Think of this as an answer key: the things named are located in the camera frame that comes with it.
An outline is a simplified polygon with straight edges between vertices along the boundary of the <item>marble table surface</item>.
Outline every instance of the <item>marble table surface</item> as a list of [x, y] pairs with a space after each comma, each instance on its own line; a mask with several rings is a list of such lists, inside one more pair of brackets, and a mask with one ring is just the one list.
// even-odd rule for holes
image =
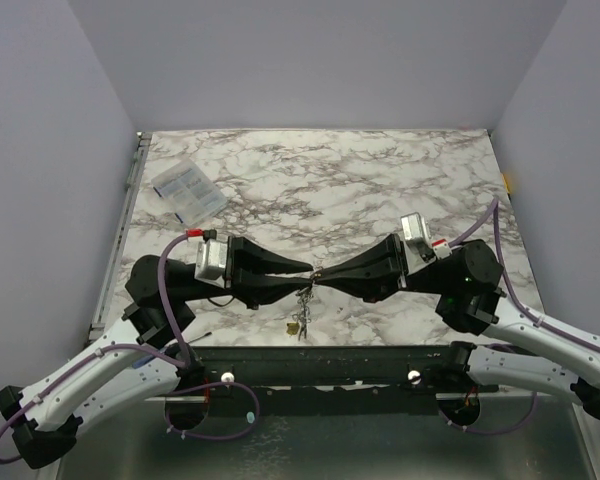
[[[180, 131], [153, 135], [107, 325], [130, 303], [124, 283], [134, 261], [160, 254], [183, 231], [151, 187], [153, 177], [183, 159], [195, 162], [229, 199], [225, 210], [199, 227], [246, 236], [316, 267], [338, 264], [400, 232], [400, 217], [413, 211], [428, 220], [434, 239], [455, 238], [497, 195], [505, 261], [516, 292], [533, 308], [542, 307], [484, 130]], [[493, 246], [490, 223], [476, 236]], [[178, 246], [172, 257], [194, 262], [192, 243]], [[192, 302], [197, 318], [185, 338], [212, 331], [200, 345], [489, 342], [450, 330], [434, 312], [435, 296], [398, 293], [367, 304], [327, 287], [314, 292], [306, 340], [287, 334], [286, 323], [298, 311], [293, 295], [257, 311], [238, 301], [225, 308]]]

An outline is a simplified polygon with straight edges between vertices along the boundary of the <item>metal edge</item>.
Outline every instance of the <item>metal edge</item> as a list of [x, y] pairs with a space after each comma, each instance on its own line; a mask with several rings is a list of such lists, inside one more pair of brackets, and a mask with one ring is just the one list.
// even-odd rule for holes
[[138, 198], [138, 192], [140, 191], [140, 180], [149, 153], [151, 137], [151, 133], [139, 132], [138, 148], [134, 154], [134, 160], [131, 164], [129, 177], [125, 185], [127, 194], [120, 214], [120, 220], [118, 221], [114, 245], [111, 249], [111, 254], [109, 255], [102, 289], [100, 290], [96, 309], [93, 319], [91, 320], [88, 338], [89, 342], [96, 340], [104, 331], [106, 316], [109, 312], [109, 306], [113, 297], [113, 285], [116, 281], [120, 263], [122, 262], [122, 251], [127, 241], [133, 207]]
[[593, 474], [600, 480], [600, 436], [595, 421], [579, 405], [573, 405], [573, 412]]

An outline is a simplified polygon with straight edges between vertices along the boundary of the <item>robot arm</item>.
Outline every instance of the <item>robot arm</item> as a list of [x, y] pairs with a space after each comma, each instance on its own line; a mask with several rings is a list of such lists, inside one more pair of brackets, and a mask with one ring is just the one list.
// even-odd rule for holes
[[[204, 383], [204, 368], [192, 349], [188, 367], [182, 366], [177, 345], [159, 351], [174, 339], [174, 332], [160, 299], [158, 264], [156, 256], [136, 262], [126, 284], [134, 303], [96, 342], [39, 382], [0, 391], [0, 411], [30, 467], [57, 460], [79, 435], [131, 403], [167, 394], [183, 380]], [[196, 264], [167, 261], [165, 285], [177, 326], [184, 330], [195, 319], [187, 301], [232, 295], [247, 308], [257, 309], [311, 283], [308, 278], [269, 274], [312, 270], [307, 263], [286, 259], [242, 237], [221, 242], [210, 231], [198, 244]], [[149, 360], [134, 368], [144, 357]]]
[[471, 345], [461, 365], [469, 378], [479, 385], [556, 395], [582, 404], [600, 420], [600, 336], [519, 308], [517, 299], [498, 288], [504, 268], [482, 240], [454, 248], [444, 240], [432, 243], [419, 214], [403, 217], [402, 225], [404, 243], [389, 235], [361, 255], [321, 270], [315, 283], [372, 303], [399, 291], [438, 294], [436, 313], [454, 330], [533, 354]]

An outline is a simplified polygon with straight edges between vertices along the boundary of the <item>keys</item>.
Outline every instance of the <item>keys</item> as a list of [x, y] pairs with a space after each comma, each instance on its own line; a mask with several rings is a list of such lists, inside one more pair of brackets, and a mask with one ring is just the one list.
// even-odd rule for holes
[[307, 325], [311, 323], [311, 310], [309, 308], [309, 302], [313, 298], [313, 285], [310, 285], [302, 290], [299, 290], [296, 295], [298, 296], [298, 305], [300, 306], [300, 311], [293, 315], [293, 320], [295, 322], [296, 327], [290, 328], [294, 323], [287, 324], [287, 333], [290, 335], [294, 335], [297, 331], [298, 340], [304, 337], [307, 339]]

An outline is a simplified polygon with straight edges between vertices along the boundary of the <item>gray wall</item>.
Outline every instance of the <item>gray wall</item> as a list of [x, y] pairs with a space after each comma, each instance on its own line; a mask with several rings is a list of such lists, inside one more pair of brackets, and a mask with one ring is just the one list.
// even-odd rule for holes
[[136, 143], [66, 1], [0, 0], [0, 388], [80, 350]]
[[600, 0], [570, 0], [500, 120], [549, 313], [600, 333]]
[[69, 0], [138, 129], [489, 127], [564, 0]]

